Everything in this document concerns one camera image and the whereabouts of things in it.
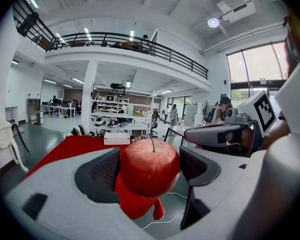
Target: white ornate furniture leg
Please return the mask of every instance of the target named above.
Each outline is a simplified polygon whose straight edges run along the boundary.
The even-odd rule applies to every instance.
[[[18,165],[18,164],[19,164],[19,161],[17,160],[17,158],[16,158],[16,156],[15,156],[14,150],[13,150],[13,148],[12,148],[12,144],[10,143],[10,144],[8,145],[8,147],[9,147],[11,156],[12,156],[12,158],[13,158],[13,161]]]
[[[18,159],[21,168],[22,168],[26,173],[28,173],[29,170],[28,170],[28,168],[25,167],[24,164],[22,163],[22,160],[21,160],[21,157],[20,157],[20,153],[19,153],[19,149],[18,149],[17,143],[16,143],[16,141],[15,141],[14,138],[11,139],[11,144],[12,144],[12,146],[13,146],[13,148],[14,148],[14,151],[15,151],[15,154],[16,154],[16,158]]]

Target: tree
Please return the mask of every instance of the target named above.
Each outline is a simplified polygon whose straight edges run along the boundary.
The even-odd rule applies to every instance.
[[[239,90],[232,90],[232,100],[233,101],[243,101],[243,97]]]

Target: red apple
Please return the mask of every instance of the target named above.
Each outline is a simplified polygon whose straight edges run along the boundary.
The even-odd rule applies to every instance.
[[[180,159],[168,143],[142,139],[128,146],[120,158],[124,185],[135,195],[154,198],[170,191],[179,178]]]

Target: white box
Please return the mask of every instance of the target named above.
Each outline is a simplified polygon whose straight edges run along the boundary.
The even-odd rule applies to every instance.
[[[128,132],[106,132],[104,145],[129,145],[130,134]]]

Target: white column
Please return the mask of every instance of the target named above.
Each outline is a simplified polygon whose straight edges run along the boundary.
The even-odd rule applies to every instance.
[[[81,124],[86,132],[90,131],[92,105],[91,93],[94,91],[97,68],[97,62],[95,60],[90,60],[84,78],[81,106]]]
[[[20,37],[10,7],[0,21],[0,117],[6,120],[5,103],[8,75]]]

